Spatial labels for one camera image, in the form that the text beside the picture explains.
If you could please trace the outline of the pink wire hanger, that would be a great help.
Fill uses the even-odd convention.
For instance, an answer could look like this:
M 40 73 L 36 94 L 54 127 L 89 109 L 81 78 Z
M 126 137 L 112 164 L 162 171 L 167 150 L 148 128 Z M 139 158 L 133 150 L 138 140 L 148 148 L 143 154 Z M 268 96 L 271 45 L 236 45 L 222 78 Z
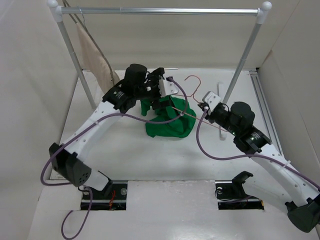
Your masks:
M 188 95 L 187 97 L 193 99 L 197 104 L 199 104 L 200 102 L 196 99 L 196 93 L 197 93 L 199 87 L 200 87 L 201 84 L 202 84 L 202 80 L 201 80 L 200 77 L 198 77 L 198 76 L 196 76 L 196 75 L 194 75 L 194 74 L 191 74 L 191 75 L 188 75 L 188 76 L 184 79 L 184 81 L 187 81 L 187 80 L 190 79 L 190 78 L 195 78 L 195 79 L 197 79 L 198 83 L 197 83 L 197 86 L 195 87 L 194 91 L 193 91 L 190 95 Z M 218 127 L 218 126 L 214 125 L 213 123 L 209 123 L 209 122 L 205 122 L 205 123 L 206 123 L 207 125 L 210 125 L 210 126 L 216 128 L 216 129 L 222 130 L 223 132 L 227 132 L 225 129 L 222 129 L 221 127 Z

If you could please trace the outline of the green t shirt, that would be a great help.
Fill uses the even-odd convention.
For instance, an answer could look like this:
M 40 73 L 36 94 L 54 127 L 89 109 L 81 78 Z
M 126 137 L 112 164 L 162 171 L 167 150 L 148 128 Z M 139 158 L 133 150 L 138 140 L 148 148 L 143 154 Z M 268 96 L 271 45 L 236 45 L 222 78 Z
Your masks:
M 174 137 L 186 138 L 193 130 L 196 123 L 196 113 L 190 108 L 190 105 L 182 98 L 167 96 L 160 99 L 161 102 L 170 101 L 170 105 L 165 108 L 154 110 L 155 118 L 151 119 L 152 122 L 165 122 L 178 117 L 181 110 L 185 107 L 186 113 L 178 119 L 165 123 L 165 124 L 145 124 L 145 131 L 149 137 Z

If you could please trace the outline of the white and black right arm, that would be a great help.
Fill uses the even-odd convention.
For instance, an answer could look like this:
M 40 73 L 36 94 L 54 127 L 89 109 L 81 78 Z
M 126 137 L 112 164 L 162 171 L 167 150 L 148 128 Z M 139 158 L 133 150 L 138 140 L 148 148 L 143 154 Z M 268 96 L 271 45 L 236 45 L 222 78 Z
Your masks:
M 284 212 L 300 231 L 309 233 L 320 223 L 320 186 L 298 172 L 272 144 L 271 140 L 254 126 L 255 114 L 245 102 L 227 107 L 220 101 L 198 104 L 203 111 L 201 120 L 216 123 L 233 135 L 233 143 L 241 155 L 221 158 L 236 160 L 250 158 L 264 168 L 282 187 L 258 183 L 255 176 L 242 171 L 231 180 L 227 199 L 240 200 L 256 197 Z

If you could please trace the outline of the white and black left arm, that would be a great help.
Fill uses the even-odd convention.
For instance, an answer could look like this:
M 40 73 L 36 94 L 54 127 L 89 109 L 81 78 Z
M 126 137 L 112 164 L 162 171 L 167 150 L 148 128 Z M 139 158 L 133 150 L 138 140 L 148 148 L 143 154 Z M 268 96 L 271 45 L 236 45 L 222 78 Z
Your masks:
M 160 99 L 178 93 L 172 78 L 164 74 L 162 67 L 148 72 L 144 65 L 131 64 L 124 78 L 104 94 L 84 124 L 61 145 L 51 145 L 52 168 L 75 187 L 93 188 L 98 197 L 107 198 L 112 191 L 111 179 L 86 165 L 86 158 L 94 144 L 137 101 L 148 100 L 158 107 Z

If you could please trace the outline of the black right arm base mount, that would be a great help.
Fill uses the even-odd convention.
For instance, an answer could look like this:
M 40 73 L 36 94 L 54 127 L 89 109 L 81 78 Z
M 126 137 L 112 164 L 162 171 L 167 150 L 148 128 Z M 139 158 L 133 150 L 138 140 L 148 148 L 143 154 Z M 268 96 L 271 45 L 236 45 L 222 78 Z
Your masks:
M 231 180 L 216 180 L 214 195 L 219 210 L 264 210 L 262 200 L 248 195 L 243 188 L 253 174 L 242 171 Z

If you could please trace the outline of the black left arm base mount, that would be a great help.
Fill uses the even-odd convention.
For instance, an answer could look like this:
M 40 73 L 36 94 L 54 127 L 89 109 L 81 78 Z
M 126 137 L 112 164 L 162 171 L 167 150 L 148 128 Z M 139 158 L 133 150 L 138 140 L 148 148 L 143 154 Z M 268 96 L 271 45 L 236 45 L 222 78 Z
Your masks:
M 92 191 L 91 211 L 125 211 L 127 208 L 128 181 L 115 181 L 107 196 L 96 189 Z

